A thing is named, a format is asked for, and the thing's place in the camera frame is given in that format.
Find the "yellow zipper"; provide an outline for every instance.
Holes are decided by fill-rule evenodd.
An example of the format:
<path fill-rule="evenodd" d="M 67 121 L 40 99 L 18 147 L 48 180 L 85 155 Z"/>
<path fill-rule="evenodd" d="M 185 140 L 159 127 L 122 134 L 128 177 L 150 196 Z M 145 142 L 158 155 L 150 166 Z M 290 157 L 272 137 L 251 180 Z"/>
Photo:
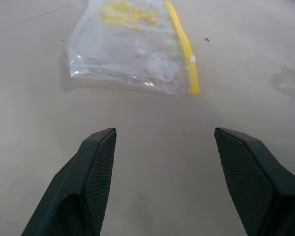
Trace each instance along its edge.
<path fill-rule="evenodd" d="M 183 28 L 180 24 L 178 15 L 177 15 L 176 10 L 175 10 L 174 6 L 172 5 L 171 1 L 167 0 L 165 2 L 165 5 L 166 5 L 166 7 L 173 19 L 175 28 L 178 32 L 180 44 L 183 49 L 183 53 L 185 54 L 186 63 L 188 66 L 188 78 L 189 78 L 190 93 L 197 94 L 200 91 L 199 85 L 198 85 L 197 68 L 196 68 L 195 57 L 194 57 L 189 39 L 188 39 L 186 33 L 183 31 Z"/>

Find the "clear plastic piece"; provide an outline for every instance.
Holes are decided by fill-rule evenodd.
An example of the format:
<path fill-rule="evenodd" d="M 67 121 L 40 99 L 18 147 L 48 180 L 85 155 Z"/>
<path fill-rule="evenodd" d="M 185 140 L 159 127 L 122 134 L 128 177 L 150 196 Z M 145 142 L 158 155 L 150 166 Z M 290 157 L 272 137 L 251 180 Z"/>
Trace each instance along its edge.
<path fill-rule="evenodd" d="M 190 93 L 190 65 L 162 0 L 90 0 L 67 42 L 72 77 Z"/>

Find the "ziplock bag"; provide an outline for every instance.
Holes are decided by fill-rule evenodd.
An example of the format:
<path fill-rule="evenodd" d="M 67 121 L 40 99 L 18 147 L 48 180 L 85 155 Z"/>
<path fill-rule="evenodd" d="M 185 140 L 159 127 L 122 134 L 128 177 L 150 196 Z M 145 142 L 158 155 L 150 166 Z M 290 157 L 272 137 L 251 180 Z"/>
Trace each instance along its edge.
<path fill-rule="evenodd" d="M 169 0 L 90 0 L 67 55 L 72 77 L 199 92 L 196 60 Z"/>

